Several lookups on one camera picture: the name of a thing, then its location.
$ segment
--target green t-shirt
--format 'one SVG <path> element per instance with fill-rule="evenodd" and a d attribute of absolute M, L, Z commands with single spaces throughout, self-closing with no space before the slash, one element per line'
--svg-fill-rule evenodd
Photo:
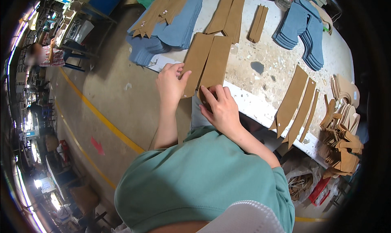
<path fill-rule="evenodd" d="M 212 221 L 232 203 L 270 207 L 292 232 L 294 206 L 281 167 L 271 169 L 206 126 L 180 145 L 140 154 L 115 191 L 115 208 L 133 233 L 182 221 Z"/>

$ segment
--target plastic bag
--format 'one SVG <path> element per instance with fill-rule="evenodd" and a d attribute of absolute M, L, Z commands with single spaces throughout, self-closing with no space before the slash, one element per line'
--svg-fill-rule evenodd
<path fill-rule="evenodd" d="M 339 177 L 331 178 L 323 191 L 319 194 L 317 199 L 314 201 L 314 204 L 319 207 L 326 200 L 327 197 L 333 197 L 338 195 L 338 183 Z"/>
<path fill-rule="evenodd" d="M 111 228 L 111 233 L 132 233 L 132 231 L 125 223 L 122 223 L 115 229 Z"/>
<path fill-rule="evenodd" d="M 305 175 L 305 174 L 312 174 L 313 183 L 310 186 L 310 189 L 303 191 L 300 194 L 300 197 L 297 201 L 292 201 L 293 206 L 296 207 L 297 205 L 304 202 L 310 196 L 316 184 L 320 181 L 321 178 L 320 166 L 317 162 L 312 160 L 310 157 L 306 157 L 306 158 L 289 159 L 286 162 L 284 162 L 284 164 L 281 167 L 284 170 L 285 177 L 288 182 L 293 177 Z"/>

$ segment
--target concrete floor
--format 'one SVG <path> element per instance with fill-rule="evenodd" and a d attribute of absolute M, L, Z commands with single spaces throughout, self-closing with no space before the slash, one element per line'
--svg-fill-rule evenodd
<path fill-rule="evenodd" d="M 118 25 L 105 39 L 99 53 L 100 58 L 81 63 L 77 59 L 70 58 L 67 63 L 80 64 L 86 72 L 68 68 L 63 70 L 77 89 L 110 123 L 147 151 L 153 147 L 158 125 L 159 95 L 155 87 L 158 73 L 131 63 L 128 60 L 130 45 L 125 41 L 126 31 L 143 10 L 142 6 L 117 8 L 111 16 Z M 98 27 L 91 32 L 87 42 L 93 45 L 95 35 L 99 35 Z M 90 63 L 94 64 L 92 70 L 90 70 Z M 77 169 L 86 177 L 86 183 L 91 184 L 100 195 L 101 204 L 97 212 L 107 211 L 108 216 L 105 218 L 116 226 L 121 223 L 121 220 L 114 208 L 115 190 L 86 158 L 71 132 L 91 161 L 114 185 L 117 185 L 138 153 L 127 146 L 91 111 L 67 82 L 59 68 L 48 67 L 46 79 L 51 82 L 52 99 L 56 99 L 58 103 L 56 107 L 58 139 L 65 139 L 68 142 Z M 125 90 L 128 83 L 131 84 L 131 88 Z M 71 132 L 61 119 L 58 108 L 61 109 Z M 190 120 L 191 99 L 182 99 L 177 110 L 180 142 L 186 137 Z M 105 155 L 98 154 L 91 144 L 91 137 L 102 144 Z M 301 211 L 303 213 L 296 216 L 314 216 L 307 212 L 314 211 L 310 206 L 305 206 Z M 321 211 L 318 211 L 317 217 L 320 217 Z M 320 224 L 300 222 L 295 229 L 296 232 L 303 232 L 303 229 L 310 229 L 309 227 L 312 229 Z"/>

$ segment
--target yellow floor line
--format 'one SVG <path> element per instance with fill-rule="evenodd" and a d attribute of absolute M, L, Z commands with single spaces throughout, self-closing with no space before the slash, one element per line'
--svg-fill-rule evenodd
<path fill-rule="evenodd" d="M 69 79 L 64 70 L 59 67 L 61 74 L 64 76 L 68 84 L 72 87 L 72 89 L 76 92 L 76 94 L 81 98 L 81 100 L 87 105 L 88 108 L 104 123 L 118 138 L 120 138 L 126 145 L 128 145 L 131 149 L 135 150 L 139 154 L 144 152 L 144 149 L 139 147 L 136 143 L 134 143 L 131 139 L 125 136 L 117 127 L 115 127 L 103 114 L 101 114 L 98 109 L 96 109 L 90 101 L 77 89 L 75 84 Z"/>
<path fill-rule="evenodd" d="M 76 145 L 79 147 L 81 153 L 83 153 L 84 157 L 87 158 L 88 162 L 90 162 L 90 164 L 92 165 L 92 167 L 94 167 L 94 169 L 98 172 L 98 174 L 115 190 L 115 184 L 113 182 L 111 182 L 109 180 L 109 178 L 107 178 L 105 176 L 105 174 L 103 174 L 100 169 L 95 165 L 95 163 L 92 161 L 92 159 L 87 155 L 87 153 L 84 151 L 84 149 L 80 146 L 79 142 L 76 140 L 76 137 L 75 135 L 73 134 L 73 132 L 71 131 L 71 129 L 69 128 L 69 125 L 68 123 L 66 122 L 64 116 L 63 116 L 63 113 L 61 112 L 61 109 L 60 109 L 60 106 L 58 105 L 57 101 L 54 100 L 54 102 L 56 103 L 56 107 L 57 107 L 57 111 L 60 113 L 60 116 L 62 118 L 62 120 L 64 121 L 65 123 L 65 126 L 66 128 L 68 129 L 69 133 L 71 134 L 71 137 L 73 138 L 73 140 L 75 141 Z"/>
<path fill-rule="evenodd" d="M 312 218 L 301 218 L 301 217 L 295 217 L 295 222 L 324 222 L 328 219 L 312 219 Z"/>

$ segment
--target red and white striped shirt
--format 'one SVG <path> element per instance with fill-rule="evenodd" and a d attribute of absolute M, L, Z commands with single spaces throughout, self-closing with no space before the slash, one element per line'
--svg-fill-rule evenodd
<path fill-rule="evenodd" d="M 44 46 L 43 49 L 45 50 L 46 53 L 46 58 L 43 63 L 40 64 L 41 67 L 49 67 L 49 66 L 64 66 L 65 61 L 64 61 L 64 51 L 53 48 L 53 61 L 49 61 L 49 55 L 50 55 L 50 45 Z"/>

